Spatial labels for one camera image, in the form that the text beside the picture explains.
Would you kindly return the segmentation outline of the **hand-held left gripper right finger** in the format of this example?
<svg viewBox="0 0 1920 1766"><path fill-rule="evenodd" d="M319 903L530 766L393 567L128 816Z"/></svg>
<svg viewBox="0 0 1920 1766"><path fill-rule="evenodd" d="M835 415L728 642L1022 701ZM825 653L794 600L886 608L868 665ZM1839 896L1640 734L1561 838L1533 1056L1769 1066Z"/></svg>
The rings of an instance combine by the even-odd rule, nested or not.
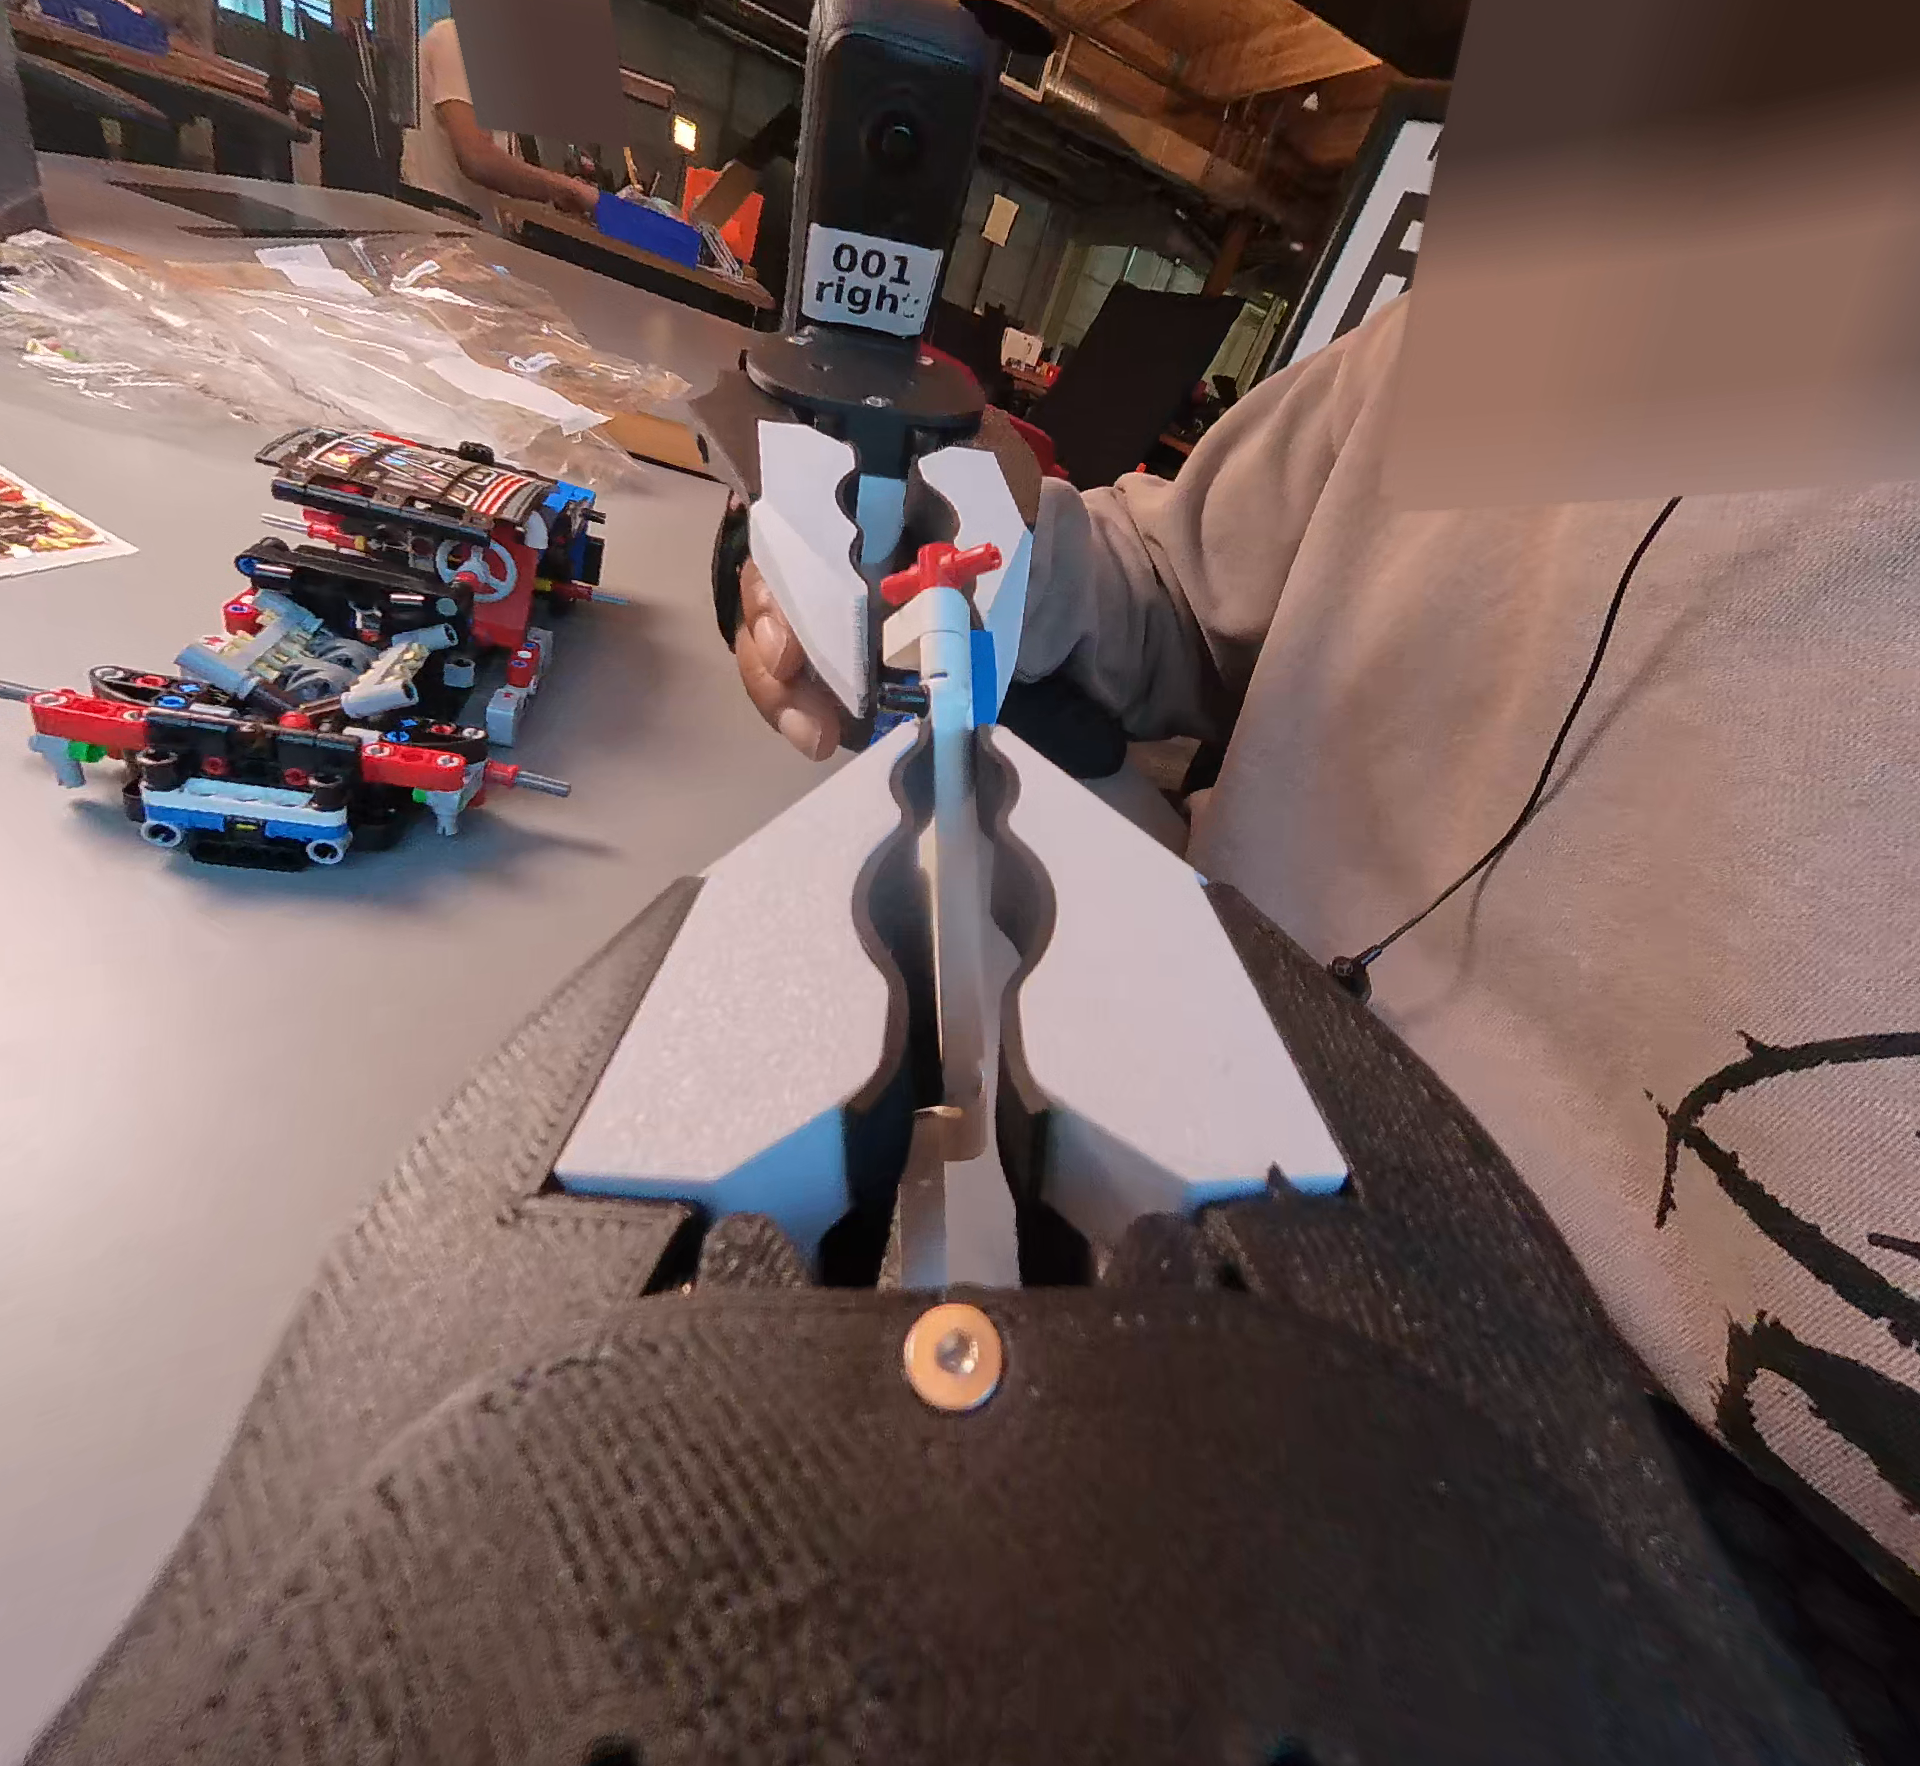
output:
<svg viewBox="0 0 1920 1766"><path fill-rule="evenodd" d="M1019 1204L1090 1244L1348 1166L1201 876L999 726L972 736L972 1280Z"/></svg>

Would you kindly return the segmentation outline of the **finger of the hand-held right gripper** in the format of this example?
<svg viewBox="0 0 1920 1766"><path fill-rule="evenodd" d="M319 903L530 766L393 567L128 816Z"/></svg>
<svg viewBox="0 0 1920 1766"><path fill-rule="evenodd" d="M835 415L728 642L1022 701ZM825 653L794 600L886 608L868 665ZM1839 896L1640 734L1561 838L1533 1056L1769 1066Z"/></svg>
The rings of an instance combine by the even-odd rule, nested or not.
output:
<svg viewBox="0 0 1920 1766"><path fill-rule="evenodd" d="M862 533L844 504L857 480L856 452L816 428L776 420L756 423L756 443L751 557L816 676L848 717L863 718L876 662Z"/></svg>
<svg viewBox="0 0 1920 1766"><path fill-rule="evenodd" d="M949 445L919 457L915 478L953 515L952 544L961 553L990 546L1000 555L996 567L972 579L970 600L976 624L994 642L996 677L1011 679L1019 663L1032 535L1006 474L992 452Z"/></svg>

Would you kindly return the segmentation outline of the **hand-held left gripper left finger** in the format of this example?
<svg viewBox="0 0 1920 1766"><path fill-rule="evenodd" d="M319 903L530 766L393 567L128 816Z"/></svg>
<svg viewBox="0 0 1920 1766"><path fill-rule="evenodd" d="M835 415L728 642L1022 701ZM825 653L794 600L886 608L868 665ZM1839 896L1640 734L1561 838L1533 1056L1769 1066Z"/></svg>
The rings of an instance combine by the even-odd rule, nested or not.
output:
<svg viewBox="0 0 1920 1766"><path fill-rule="evenodd" d="M896 726L708 866L551 1173L570 1196L768 1217L882 1273L940 1095L929 746Z"/></svg>

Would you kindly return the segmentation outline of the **white and blue lego panel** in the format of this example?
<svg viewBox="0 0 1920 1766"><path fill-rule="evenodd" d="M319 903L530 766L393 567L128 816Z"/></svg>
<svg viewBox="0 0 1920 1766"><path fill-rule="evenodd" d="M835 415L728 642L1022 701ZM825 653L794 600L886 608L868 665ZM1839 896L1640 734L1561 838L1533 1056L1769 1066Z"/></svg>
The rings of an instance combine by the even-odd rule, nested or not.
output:
<svg viewBox="0 0 1920 1766"><path fill-rule="evenodd" d="M972 585L996 546L928 544L880 579L880 662L919 676L932 733L932 821L920 871L933 940L941 1098L915 1115L899 1180L899 1283L1016 1281L1019 1236L996 1150L999 995L988 985L988 849L976 802Z"/></svg>

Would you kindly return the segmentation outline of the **lego race car model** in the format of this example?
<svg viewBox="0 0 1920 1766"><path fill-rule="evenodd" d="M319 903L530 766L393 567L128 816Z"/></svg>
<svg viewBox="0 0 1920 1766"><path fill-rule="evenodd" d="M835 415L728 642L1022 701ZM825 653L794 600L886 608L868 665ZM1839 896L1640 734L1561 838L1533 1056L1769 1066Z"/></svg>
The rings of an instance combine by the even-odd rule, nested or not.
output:
<svg viewBox="0 0 1920 1766"><path fill-rule="evenodd" d="M122 769L123 816L201 865L300 871L455 836L492 793L565 798L514 756L556 623L601 588L596 492L490 445L297 428L255 454L289 513L233 557L217 629L166 670L6 681L66 790Z"/></svg>

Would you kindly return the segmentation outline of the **person's right forearm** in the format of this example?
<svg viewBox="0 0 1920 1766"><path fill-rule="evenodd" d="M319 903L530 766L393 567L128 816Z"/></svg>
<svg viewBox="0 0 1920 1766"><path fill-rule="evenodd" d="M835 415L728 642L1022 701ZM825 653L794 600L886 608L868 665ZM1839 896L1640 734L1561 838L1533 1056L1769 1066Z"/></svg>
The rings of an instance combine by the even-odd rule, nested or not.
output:
<svg viewBox="0 0 1920 1766"><path fill-rule="evenodd" d="M1173 483L1043 480L1016 679L1067 681L1135 741L1226 736L1318 494L1242 455Z"/></svg>

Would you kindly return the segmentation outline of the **heap of clear plastic bags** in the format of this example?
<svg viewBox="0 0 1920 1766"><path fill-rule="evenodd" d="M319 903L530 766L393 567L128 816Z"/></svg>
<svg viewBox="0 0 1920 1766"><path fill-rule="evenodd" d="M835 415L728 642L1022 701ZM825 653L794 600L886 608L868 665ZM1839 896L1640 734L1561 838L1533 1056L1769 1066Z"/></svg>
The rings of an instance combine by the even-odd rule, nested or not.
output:
<svg viewBox="0 0 1920 1766"><path fill-rule="evenodd" d="M587 485L626 472L618 422L679 417L691 391L598 350L545 291L458 240L179 263L24 232L4 242L1 326L4 364L108 409L469 442Z"/></svg>

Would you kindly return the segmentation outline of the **holographic sticker sheet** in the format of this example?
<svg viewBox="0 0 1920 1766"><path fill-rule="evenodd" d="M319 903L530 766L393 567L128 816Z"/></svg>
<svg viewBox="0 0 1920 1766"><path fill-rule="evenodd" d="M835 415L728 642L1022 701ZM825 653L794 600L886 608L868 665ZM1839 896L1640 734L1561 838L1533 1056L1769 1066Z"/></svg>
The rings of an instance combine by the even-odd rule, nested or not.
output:
<svg viewBox="0 0 1920 1766"><path fill-rule="evenodd" d="M1 469L1 579L137 553L137 548Z"/></svg>

